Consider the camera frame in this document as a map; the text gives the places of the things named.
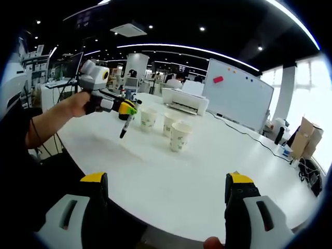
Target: human hand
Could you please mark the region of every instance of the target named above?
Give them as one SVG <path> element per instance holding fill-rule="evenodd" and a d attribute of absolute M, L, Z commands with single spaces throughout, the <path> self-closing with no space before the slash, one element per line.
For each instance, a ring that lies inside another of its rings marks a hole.
<path fill-rule="evenodd" d="M 217 237 L 209 237 L 203 244 L 204 249 L 224 249 L 225 247 L 221 244 Z"/>
<path fill-rule="evenodd" d="M 73 117 L 82 117 L 86 114 L 84 105 L 90 100 L 90 94 L 87 92 L 79 92 L 68 99 L 65 99 L 69 111 Z"/>

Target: monitor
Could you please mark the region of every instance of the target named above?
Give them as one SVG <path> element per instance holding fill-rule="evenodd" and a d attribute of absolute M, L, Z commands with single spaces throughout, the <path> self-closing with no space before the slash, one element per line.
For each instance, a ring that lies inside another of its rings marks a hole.
<path fill-rule="evenodd" d="M 69 58 L 69 60 L 64 64 L 63 76 L 65 78 L 75 79 L 79 65 L 81 63 L 83 52 L 75 54 Z"/>

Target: white printer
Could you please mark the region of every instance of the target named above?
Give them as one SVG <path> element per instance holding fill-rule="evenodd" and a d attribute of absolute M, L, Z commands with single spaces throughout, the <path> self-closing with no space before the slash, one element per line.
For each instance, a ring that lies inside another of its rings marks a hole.
<path fill-rule="evenodd" d="M 163 88 L 162 100 L 165 105 L 184 112 L 203 116 L 209 100 L 203 96 L 191 95 L 179 89 Z"/>

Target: wall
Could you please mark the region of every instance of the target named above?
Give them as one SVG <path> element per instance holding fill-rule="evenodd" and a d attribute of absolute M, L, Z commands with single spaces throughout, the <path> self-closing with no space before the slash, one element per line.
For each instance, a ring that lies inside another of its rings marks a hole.
<path fill-rule="evenodd" d="M 284 67 L 279 99 L 275 108 L 273 119 L 287 118 L 289 107 L 291 106 L 292 102 L 294 81 L 295 81 L 295 66 Z"/>
<path fill-rule="evenodd" d="M 126 77 L 128 75 L 129 70 L 134 69 L 137 71 L 138 79 L 144 78 L 148 60 L 149 57 L 142 53 L 130 53 L 128 55 L 124 76 Z"/>

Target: paper cup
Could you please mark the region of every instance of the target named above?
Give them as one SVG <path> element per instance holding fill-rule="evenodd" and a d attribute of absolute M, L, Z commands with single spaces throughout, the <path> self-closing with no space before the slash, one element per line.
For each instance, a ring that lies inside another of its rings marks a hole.
<path fill-rule="evenodd" d="M 178 122 L 180 119 L 179 115 L 166 113 L 164 120 L 164 136 L 171 137 L 172 124 Z"/>
<path fill-rule="evenodd" d="M 188 143 L 192 127 L 186 123 L 176 122 L 172 124 L 170 147 L 172 151 L 180 152 Z"/>
<path fill-rule="evenodd" d="M 149 108 L 141 110 L 141 129 L 149 132 L 156 123 L 158 112 Z"/>

